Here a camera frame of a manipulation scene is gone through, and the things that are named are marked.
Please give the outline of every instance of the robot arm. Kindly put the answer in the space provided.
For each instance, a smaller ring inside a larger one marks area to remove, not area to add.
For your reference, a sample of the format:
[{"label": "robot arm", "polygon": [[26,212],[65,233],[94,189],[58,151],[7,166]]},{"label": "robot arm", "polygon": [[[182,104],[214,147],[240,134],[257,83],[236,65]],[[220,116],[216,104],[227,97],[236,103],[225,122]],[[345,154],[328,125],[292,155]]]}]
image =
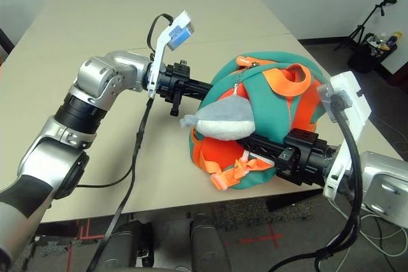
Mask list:
[{"label": "robot arm", "polygon": [[125,89],[143,90],[150,61],[129,52],[82,64],[64,104],[46,121],[24,155],[18,178],[0,193],[0,263],[10,266],[30,242],[53,199],[72,193],[101,119]]}]

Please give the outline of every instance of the floor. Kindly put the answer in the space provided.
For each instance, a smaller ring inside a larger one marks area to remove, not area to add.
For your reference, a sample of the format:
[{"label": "floor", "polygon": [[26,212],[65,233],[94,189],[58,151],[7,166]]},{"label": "floor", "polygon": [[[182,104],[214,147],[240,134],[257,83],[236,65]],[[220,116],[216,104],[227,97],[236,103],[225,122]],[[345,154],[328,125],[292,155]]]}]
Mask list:
[{"label": "floor", "polygon": [[[333,52],[334,46],[306,46],[306,49],[332,75],[347,70],[346,61],[350,56],[350,51],[347,49]],[[408,109],[403,107],[406,105],[407,95],[390,87],[375,72],[356,73],[356,77],[371,105],[373,114],[370,119],[401,156],[408,160],[408,146],[402,143],[404,139],[399,134],[408,136],[406,124]],[[340,207],[345,210],[347,205],[341,197],[338,198]],[[200,208],[215,213],[219,234],[225,244],[234,272],[268,271],[282,259],[325,246],[344,225],[342,217],[321,196],[290,206],[267,218],[265,215],[268,212],[264,206],[264,199],[248,199]],[[191,268],[189,245],[191,220],[186,218],[183,208],[179,208],[178,211],[162,211],[158,214],[161,214],[161,217],[156,218],[157,222],[154,222],[157,245],[155,267],[171,269],[179,267],[179,271],[188,271],[180,266]],[[143,218],[137,214],[133,217],[139,220]],[[394,225],[385,222],[381,222],[381,227],[383,236],[396,230]],[[378,236],[377,225],[371,218],[363,221],[362,229],[369,235]],[[389,253],[399,252],[404,247],[403,238],[399,233],[384,240],[384,249]],[[30,272],[85,271],[96,249],[96,241],[85,242],[86,240],[82,240],[70,247],[38,247],[34,257],[28,262],[27,270]],[[344,253],[323,261],[321,271],[335,271]],[[407,271],[408,254],[390,258],[390,262],[395,271]],[[313,262],[311,260],[294,262],[279,271],[314,271]],[[360,237],[351,248],[340,271],[377,272],[392,271],[392,269],[384,256]]]}]

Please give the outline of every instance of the green backpack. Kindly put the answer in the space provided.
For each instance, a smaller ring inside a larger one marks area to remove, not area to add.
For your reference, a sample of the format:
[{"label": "green backpack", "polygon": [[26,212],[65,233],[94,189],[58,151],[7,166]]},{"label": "green backpack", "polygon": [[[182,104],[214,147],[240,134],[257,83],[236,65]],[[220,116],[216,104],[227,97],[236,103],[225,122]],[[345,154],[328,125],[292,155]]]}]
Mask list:
[{"label": "green backpack", "polygon": [[[252,52],[232,59],[214,77],[213,87],[199,109],[233,94],[249,100],[255,133],[283,143],[293,128],[314,131],[324,114],[317,87],[326,83],[311,60],[288,52]],[[245,189],[269,181],[275,175],[273,163],[262,158],[247,160],[236,141],[205,137],[196,129],[189,136],[191,159],[210,173],[219,189]]]}]

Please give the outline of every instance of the plush toy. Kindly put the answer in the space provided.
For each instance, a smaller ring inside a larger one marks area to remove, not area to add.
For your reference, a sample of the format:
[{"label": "plush toy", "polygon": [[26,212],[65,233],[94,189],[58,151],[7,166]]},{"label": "plush toy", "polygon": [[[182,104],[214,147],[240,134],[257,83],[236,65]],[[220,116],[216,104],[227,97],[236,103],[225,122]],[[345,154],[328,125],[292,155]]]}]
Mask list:
[{"label": "plush toy", "polygon": [[255,131],[251,104],[236,92],[199,109],[195,115],[186,115],[180,125],[195,126],[202,135],[218,140],[239,140]]}]

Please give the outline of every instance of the orange backpack strap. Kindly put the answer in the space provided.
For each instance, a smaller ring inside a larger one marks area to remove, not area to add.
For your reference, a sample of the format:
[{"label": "orange backpack strap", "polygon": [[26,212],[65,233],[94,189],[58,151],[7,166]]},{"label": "orange backpack strap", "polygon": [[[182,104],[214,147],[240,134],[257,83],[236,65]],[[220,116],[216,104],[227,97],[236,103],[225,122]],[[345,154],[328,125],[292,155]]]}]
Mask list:
[{"label": "orange backpack strap", "polygon": [[311,124],[313,114],[320,103],[320,96],[317,88],[321,85],[318,80],[314,80],[310,87],[305,91],[299,101],[295,118],[293,120],[291,129],[297,127],[313,132],[316,129],[316,123]]},{"label": "orange backpack strap", "polygon": [[312,82],[310,70],[300,64],[292,64],[286,69],[272,68],[262,73],[270,88],[285,97],[303,94]]},{"label": "orange backpack strap", "polygon": [[238,159],[233,168],[225,171],[218,171],[211,174],[211,182],[218,190],[226,190],[228,187],[238,184],[250,171],[262,171],[273,167],[273,165],[261,159],[251,159],[245,161]]}]

